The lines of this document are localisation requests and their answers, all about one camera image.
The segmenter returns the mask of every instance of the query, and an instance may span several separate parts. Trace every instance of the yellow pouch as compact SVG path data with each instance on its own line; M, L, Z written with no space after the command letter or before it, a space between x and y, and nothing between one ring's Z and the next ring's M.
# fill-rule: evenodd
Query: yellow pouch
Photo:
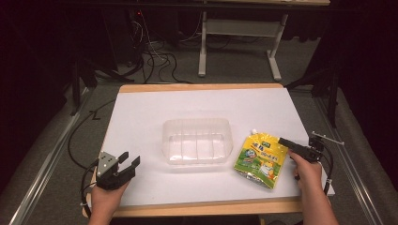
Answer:
M288 148L279 138L253 132L246 138L234 169L246 178L267 188L275 188Z

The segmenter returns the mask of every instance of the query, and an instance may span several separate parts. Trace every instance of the metal stand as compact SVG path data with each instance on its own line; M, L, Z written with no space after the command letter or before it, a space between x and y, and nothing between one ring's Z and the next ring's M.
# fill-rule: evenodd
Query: metal stand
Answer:
M275 54L286 26L287 14L282 16L279 22L253 22L237 20L215 20L208 19L207 13L203 12L202 17L202 46L199 55L199 77L206 76L206 37L207 34L230 35L230 36L251 36L274 38L272 50L267 50L267 58L272 71L273 79L279 82L282 77L276 63Z

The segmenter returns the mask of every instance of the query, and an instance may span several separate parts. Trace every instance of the clear plastic container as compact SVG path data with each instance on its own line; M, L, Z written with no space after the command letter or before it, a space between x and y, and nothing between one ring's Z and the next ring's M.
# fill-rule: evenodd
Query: clear plastic container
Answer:
M221 118L168 120L163 124L162 151L174 165L225 162L232 151L229 122Z

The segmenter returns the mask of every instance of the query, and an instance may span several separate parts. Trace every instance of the white table leg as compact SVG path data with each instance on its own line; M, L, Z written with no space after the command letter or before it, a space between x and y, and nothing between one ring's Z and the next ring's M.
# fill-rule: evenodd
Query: white table leg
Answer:
M281 20L281 24L278 28L278 32L275 36L273 48L271 51L267 51L267 58L269 61L269 65L271 67L272 76L276 82L279 82L282 79L282 77L281 77L281 73L279 72L278 65L276 64L275 54L276 54L276 51L278 50L279 43L281 42L281 37L283 34L284 27L286 26L286 21L287 21L287 14L284 14L282 16L282 20Z
M202 16L202 46L199 55L199 77L206 76L206 34L207 34L207 13Z

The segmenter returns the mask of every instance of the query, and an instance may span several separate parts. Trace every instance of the human hand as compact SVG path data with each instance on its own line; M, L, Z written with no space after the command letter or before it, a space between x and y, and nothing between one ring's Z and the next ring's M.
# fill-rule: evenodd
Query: human hand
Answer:
M298 187L301 190L322 189L322 166L319 163L310 163L303 157L289 150L287 154L296 161L297 168L293 171L299 177Z
M88 224L109 224L120 205L124 191L130 181L116 190L105 190L94 186L91 191L91 218Z

